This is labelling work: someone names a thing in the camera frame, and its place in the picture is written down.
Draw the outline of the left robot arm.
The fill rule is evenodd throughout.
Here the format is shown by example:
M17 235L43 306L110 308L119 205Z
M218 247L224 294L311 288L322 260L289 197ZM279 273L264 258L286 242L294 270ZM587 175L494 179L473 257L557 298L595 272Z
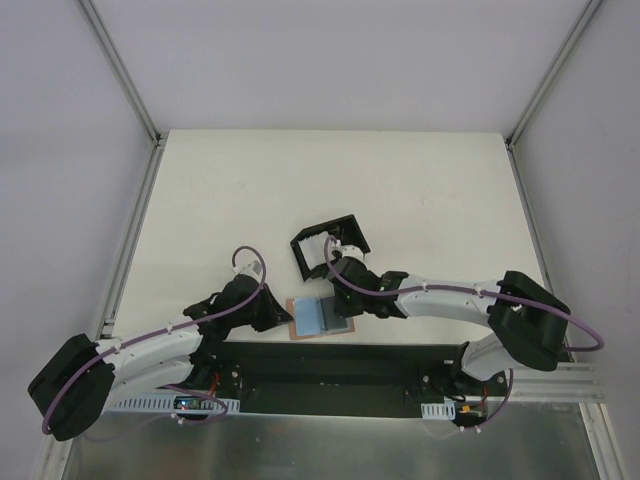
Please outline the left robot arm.
M180 383L204 387L212 369L207 360L233 329L265 332L292 320L266 283L238 274L163 328L121 339L69 338L27 392L42 414L43 433L70 440L130 396Z

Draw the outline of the black card dispenser box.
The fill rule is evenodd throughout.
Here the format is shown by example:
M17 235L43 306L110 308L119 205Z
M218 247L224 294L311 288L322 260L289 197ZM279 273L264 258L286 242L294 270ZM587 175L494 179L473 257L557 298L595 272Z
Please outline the black card dispenser box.
M329 237L327 238L324 246L325 262L309 268L309 266L303 259L299 241L323 231L329 233ZM337 260L332 259L329 254L329 247L332 240L339 240L346 245L355 245L359 247L365 253L365 255L371 251L369 244L366 241L362 229L360 228L360 225L354 214L349 214L303 228L290 241L290 246L303 281L326 277L329 272L327 261L334 262L335 260Z

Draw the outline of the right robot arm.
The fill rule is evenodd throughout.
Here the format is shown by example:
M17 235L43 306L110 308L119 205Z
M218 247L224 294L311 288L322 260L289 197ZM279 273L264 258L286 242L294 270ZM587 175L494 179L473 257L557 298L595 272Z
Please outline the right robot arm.
M552 372L561 360L570 310L521 272L508 271L497 281L446 285L403 271L378 276L349 256L327 267L336 307L348 316L436 317L488 328L484 338L463 342L452 363L441 369L451 391L473 394L494 375L520 366Z

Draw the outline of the brown leather card holder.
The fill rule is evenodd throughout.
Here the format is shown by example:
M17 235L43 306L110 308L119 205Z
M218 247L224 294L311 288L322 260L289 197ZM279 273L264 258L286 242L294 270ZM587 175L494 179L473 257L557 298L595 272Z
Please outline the brown leather card holder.
M326 297L299 297L286 301L286 310L292 315L293 321L289 324L289 337L291 340L306 340L334 335L353 333L355 324L352 318L350 328L345 331L326 333L322 326L322 311L320 300Z

